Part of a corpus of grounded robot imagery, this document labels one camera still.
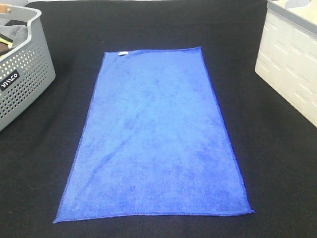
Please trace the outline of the blue microfiber towel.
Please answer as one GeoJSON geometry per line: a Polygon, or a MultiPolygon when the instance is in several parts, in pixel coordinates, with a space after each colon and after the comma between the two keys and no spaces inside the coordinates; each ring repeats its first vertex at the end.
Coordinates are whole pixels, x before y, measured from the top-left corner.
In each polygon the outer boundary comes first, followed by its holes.
{"type": "Polygon", "coordinates": [[[106,52],[54,222],[252,213],[202,49],[106,52]]]}

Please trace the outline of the black table cloth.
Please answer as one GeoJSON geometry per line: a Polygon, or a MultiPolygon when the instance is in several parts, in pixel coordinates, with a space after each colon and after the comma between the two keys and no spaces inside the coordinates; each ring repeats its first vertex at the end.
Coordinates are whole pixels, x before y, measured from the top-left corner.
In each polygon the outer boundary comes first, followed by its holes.
{"type": "Polygon", "coordinates": [[[255,73],[266,1],[39,1],[56,78],[0,133],[3,238],[314,238],[317,129],[255,73]],[[54,224],[104,52],[202,47],[254,214],[54,224]]]}

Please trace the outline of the grey perforated plastic basket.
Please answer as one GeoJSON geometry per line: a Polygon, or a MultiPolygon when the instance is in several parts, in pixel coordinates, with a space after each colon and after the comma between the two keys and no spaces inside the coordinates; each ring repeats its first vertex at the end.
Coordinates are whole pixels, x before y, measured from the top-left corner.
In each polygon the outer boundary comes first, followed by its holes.
{"type": "Polygon", "coordinates": [[[0,58],[0,128],[24,112],[54,81],[40,10],[1,4],[2,19],[27,24],[27,39],[0,58]]]}

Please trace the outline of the white plastic storage crate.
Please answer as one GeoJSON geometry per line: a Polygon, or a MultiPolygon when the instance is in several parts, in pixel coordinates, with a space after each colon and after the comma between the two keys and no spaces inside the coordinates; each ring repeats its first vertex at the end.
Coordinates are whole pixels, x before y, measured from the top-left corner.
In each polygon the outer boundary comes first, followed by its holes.
{"type": "Polygon", "coordinates": [[[317,123],[317,2],[269,0],[255,72],[317,123]]]}

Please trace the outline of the grey cloth in basket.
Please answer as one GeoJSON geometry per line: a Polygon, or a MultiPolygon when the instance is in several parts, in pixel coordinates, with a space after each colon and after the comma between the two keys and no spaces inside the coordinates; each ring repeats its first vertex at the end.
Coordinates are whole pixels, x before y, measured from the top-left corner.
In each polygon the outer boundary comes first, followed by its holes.
{"type": "Polygon", "coordinates": [[[25,25],[0,26],[0,50],[13,49],[28,38],[25,25]]]}

